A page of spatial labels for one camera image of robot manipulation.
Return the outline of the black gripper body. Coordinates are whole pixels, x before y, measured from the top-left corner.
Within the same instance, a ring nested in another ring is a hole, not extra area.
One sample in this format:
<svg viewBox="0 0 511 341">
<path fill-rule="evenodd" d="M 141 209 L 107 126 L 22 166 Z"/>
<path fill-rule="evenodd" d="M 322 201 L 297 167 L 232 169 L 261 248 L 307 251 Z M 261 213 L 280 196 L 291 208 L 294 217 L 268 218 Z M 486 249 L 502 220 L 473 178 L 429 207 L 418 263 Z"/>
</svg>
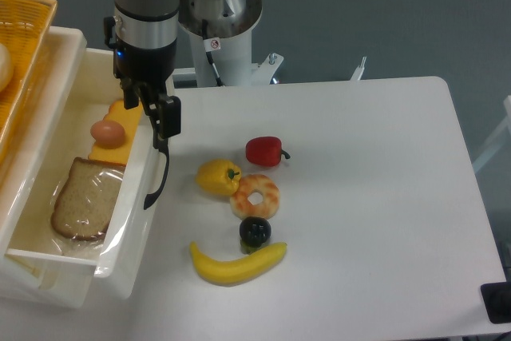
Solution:
<svg viewBox="0 0 511 341">
<path fill-rule="evenodd" d="M 168 96 L 166 81 L 176 56 L 175 18 L 147 22 L 129 16 L 103 19 L 105 44 L 113 50 L 113 74 L 120 81 L 124 107 L 155 109 Z"/>
</svg>

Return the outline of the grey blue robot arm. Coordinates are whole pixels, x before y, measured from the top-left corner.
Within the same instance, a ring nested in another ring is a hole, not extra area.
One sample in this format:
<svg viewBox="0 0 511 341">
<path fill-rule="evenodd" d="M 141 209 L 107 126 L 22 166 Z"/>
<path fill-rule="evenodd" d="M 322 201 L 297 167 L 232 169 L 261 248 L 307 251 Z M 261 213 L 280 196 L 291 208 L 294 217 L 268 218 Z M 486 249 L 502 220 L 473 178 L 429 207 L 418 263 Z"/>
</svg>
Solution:
<svg viewBox="0 0 511 341">
<path fill-rule="evenodd" d="M 162 153 L 180 133 L 180 100 L 166 82 L 175 68 L 177 35 L 189 36 L 199 86 L 250 85 L 252 30 L 261 0 L 114 0 L 104 20 L 105 44 L 126 109 L 143 106 Z"/>
</svg>

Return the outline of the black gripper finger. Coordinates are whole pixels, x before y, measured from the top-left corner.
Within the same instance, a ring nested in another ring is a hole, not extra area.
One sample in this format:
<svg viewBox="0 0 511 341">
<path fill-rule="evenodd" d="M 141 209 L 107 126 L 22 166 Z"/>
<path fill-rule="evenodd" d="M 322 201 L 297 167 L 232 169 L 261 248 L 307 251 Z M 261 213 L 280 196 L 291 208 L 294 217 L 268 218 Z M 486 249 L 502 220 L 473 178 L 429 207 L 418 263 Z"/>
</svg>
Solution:
<svg viewBox="0 0 511 341">
<path fill-rule="evenodd" d="M 153 148 L 168 151 L 168 139 L 181 133 L 181 101 L 166 93 L 141 94 L 141 102 L 153 128 Z"/>
</svg>

